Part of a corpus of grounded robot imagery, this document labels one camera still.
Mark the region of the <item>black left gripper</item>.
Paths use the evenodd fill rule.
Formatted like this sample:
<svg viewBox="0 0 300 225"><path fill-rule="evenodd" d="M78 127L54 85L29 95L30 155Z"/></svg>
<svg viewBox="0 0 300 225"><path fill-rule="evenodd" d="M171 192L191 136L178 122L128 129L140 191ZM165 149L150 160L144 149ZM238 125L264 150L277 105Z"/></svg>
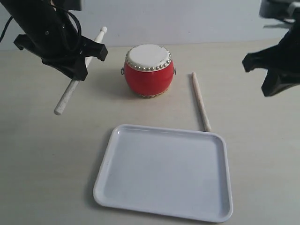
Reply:
<svg viewBox="0 0 300 225"><path fill-rule="evenodd" d="M88 75L85 58L105 61L108 50L82 36L77 17L65 9L39 10L25 17L20 27L25 32L14 40L19 50L26 49L70 79L84 81Z"/></svg>

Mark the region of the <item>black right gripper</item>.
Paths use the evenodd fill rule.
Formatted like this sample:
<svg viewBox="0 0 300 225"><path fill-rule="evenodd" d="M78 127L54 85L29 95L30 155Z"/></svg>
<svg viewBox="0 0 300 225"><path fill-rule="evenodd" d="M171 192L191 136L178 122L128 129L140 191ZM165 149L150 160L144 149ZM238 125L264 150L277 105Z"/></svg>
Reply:
<svg viewBox="0 0 300 225"><path fill-rule="evenodd" d="M242 60L246 72L267 69L261 86L265 97L272 97L300 84L300 22L295 21L278 46L247 53Z"/></svg>

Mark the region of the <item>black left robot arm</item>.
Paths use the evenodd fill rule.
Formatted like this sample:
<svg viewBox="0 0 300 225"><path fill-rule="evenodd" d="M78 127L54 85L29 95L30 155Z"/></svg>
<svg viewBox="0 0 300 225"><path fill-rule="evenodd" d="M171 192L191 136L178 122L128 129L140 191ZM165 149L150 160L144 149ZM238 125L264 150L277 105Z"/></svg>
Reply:
<svg viewBox="0 0 300 225"><path fill-rule="evenodd" d="M82 35L79 20L64 8L64 1L2 0L1 4L24 31L14 40L17 48L38 56L70 79L86 79L86 58L105 61L106 46Z"/></svg>

